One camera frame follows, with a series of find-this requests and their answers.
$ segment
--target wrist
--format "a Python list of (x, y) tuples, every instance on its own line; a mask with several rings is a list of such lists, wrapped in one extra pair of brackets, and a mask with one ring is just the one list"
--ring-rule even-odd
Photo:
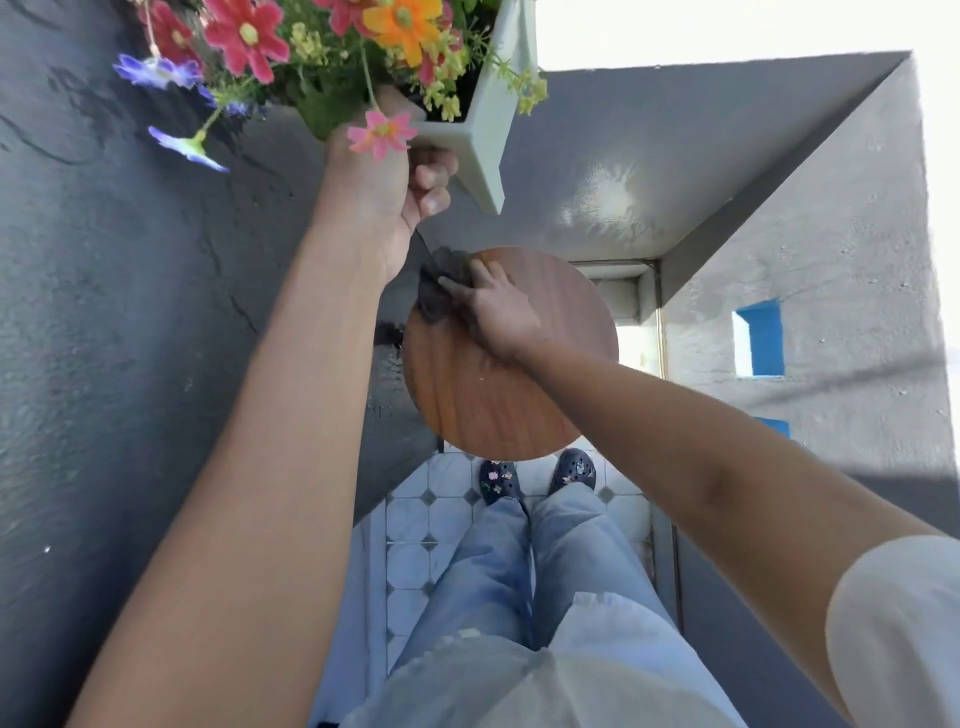
[(310, 268), (321, 269), (322, 275), (348, 281), (379, 298), (389, 282), (379, 250), (383, 234), (354, 222), (315, 221), (300, 243), (298, 258)]
[(514, 361), (528, 374), (536, 368), (540, 352), (546, 344), (546, 337), (543, 335), (543, 329), (538, 328), (522, 337), (514, 348)]

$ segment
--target artificial flower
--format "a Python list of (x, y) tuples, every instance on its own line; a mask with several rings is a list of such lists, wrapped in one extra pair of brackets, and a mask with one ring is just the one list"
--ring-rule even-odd
[(453, 121), (460, 115), (460, 98), (447, 96), (441, 103), (440, 117), (443, 121)]
[(190, 138), (183, 138), (179, 136), (171, 136), (168, 133), (162, 132), (157, 127), (150, 127), (148, 131), (150, 132), (150, 136), (156, 139), (161, 147), (166, 147), (167, 149), (172, 149), (174, 152), (179, 152), (190, 161), (195, 161), (205, 167), (215, 169), (217, 172), (229, 172), (229, 170), (223, 164), (219, 164), (206, 155), (206, 152), (204, 151), (206, 132), (199, 131)]
[[(213, 95), (213, 92), (210, 91), (205, 85), (200, 86), (198, 89), (200, 95), (206, 99), (206, 104), (211, 109), (219, 109), (220, 102), (217, 101), (216, 96)], [(227, 101), (224, 104), (224, 113), (227, 116), (250, 116), (251, 111), (253, 110), (253, 104), (248, 104), (246, 101)]]
[[(163, 0), (154, 0), (150, 5), (150, 20), (154, 28), (154, 40), (160, 55), (174, 63), (196, 61), (203, 68), (200, 56), (190, 45), (193, 31), (180, 20)], [(140, 10), (140, 22), (147, 24), (147, 14)]]
[(371, 36), (363, 24), (363, 11), (371, 8), (374, 0), (313, 0), (313, 4), (330, 10), (330, 30), (338, 36), (345, 36), (351, 25), (361, 36)]
[(399, 113), (387, 118), (383, 111), (371, 109), (367, 111), (367, 128), (350, 127), (347, 137), (353, 143), (350, 149), (353, 152), (373, 152), (373, 158), (380, 161), (387, 156), (390, 149), (398, 152), (410, 149), (407, 142), (417, 135), (417, 130), (410, 128), (410, 114)]
[(280, 6), (268, 0), (254, 5), (252, 0), (205, 0), (213, 19), (206, 26), (206, 42), (224, 52), (227, 70), (243, 75), (250, 65), (256, 79), (271, 84), (274, 69), (267, 58), (285, 63), (290, 46), (276, 35), (283, 20)]
[(434, 20), (443, 15), (442, 0), (385, 0), (383, 5), (363, 11), (363, 22), (384, 48), (400, 46), (407, 65), (417, 68), (423, 61), (422, 45), (434, 43), (440, 29)]
[(120, 77), (132, 84), (166, 88), (173, 83), (183, 88), (193, 88), (204, 77), (196, 61), (176, 64), (169, 59), (148, 58), (138, 61), (133, 56), (120, 54), (120, 62), (113, 65)]
[(464, 48), (464, 36), (460, 31), (444, 29), (437, 42), (428, 49), (426, 58), (420, 64), (417, 77), (424, 86), (442, 79), (457, 79), (464, 75), (467, 66), (460, 59)]

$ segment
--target red flower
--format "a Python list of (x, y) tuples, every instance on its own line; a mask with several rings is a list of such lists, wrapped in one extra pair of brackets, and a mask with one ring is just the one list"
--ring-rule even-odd
[[(160, 55), (168, 61), (173, 61), (177, 65), (188, 61), (196, 61), (201, 68), (204, 67), (200, 56), (190, 45), (193, 40), (193, 31), (189, 26), (180, 20), (170, 6), (163, 0), (155, 0), (150, 5), (150, 21), (154, 26), (154, 40)], [(146, 26), (147, 14), (140, 10), (140, 22)]]
[(283, 11), (273, 0), (254, 5), (252, 0), (205, 0), (213, 19), (206, 26), (206, 42), (224, 52), (227, 70), (241, 76), (250, 65), (262, 84), (274, 80), (267, 58), (285, 63), (290, 46), (276, 35)]
[(345, 36), (352, 25), (361, 36), (372, 37), (363, 24), (363, 11), (376, 5), (375, 0), (313, 0), (313, 4), (331, 10), (330, 30), (338, 36)]

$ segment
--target round wooden board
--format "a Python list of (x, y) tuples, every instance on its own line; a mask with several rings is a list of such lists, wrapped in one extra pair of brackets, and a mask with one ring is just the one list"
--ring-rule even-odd
[[(611, 313), (580, 271), (527, 248), (492, 248), (477, 255), (503, 266), (552, 340), (617, 360)], [(490, 460), (533, 460), (580, 436), (530, 377), (481, 349), (459, 316), (431, 327), (414, 307), (403, 339), (403, 372), (427, 425), (464, 452)]]

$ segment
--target finger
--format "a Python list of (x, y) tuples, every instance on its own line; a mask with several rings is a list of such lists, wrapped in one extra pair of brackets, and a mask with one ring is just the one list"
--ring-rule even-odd
[(507, 278), (507, 272), (503, 270), (503, 266), (500, 265), (496, 260), (490, 264), (491, 275), (499, 280), (501, 283), (509, 283), (510, 279)]
[(442, 164), (421, 164), (414, 170), (414, 182), (421, 189), (446, 187), (450, 182), (450, 173)]
[(391, 85), (381, 85), (376, 89), (376, 103), (387, 116), (409, 113), (413, 121), (425, 121), (426, 111), (410, 101)]
[(450, 192), (446, 187), (431, 189), (417, 199), (417, 206), (420, 208), (420, 218), (436, 215), (450, 207)]
[(483, 260), (478, 257), (470, 259), (470, 274), (473, 276), (473, 283), (477, 287), (483, 283), (487, 285), (493, 284), (493, 276), (490, 275), (490, 271), (487, 270), (487, 266), (484, 265)]
[(437, 283), (439, 283), (442, 289), (450, 294), (450, 297), (457, 303), (462, 303), (467, 306), (473, 303), (473, 297), (476, 295), (476, 291), (473, 288), (458, 283), (456, 280), (450, 280), (446, 276), (440, 276), (437, 279)]
[(410, 151), (410, 161), (415, 167), (419, 164), (440, 164), (446, 168), (446, 173), (453, 177), (460, 168), (457, 156), (448, 149), (432, 149), (425, 147)]

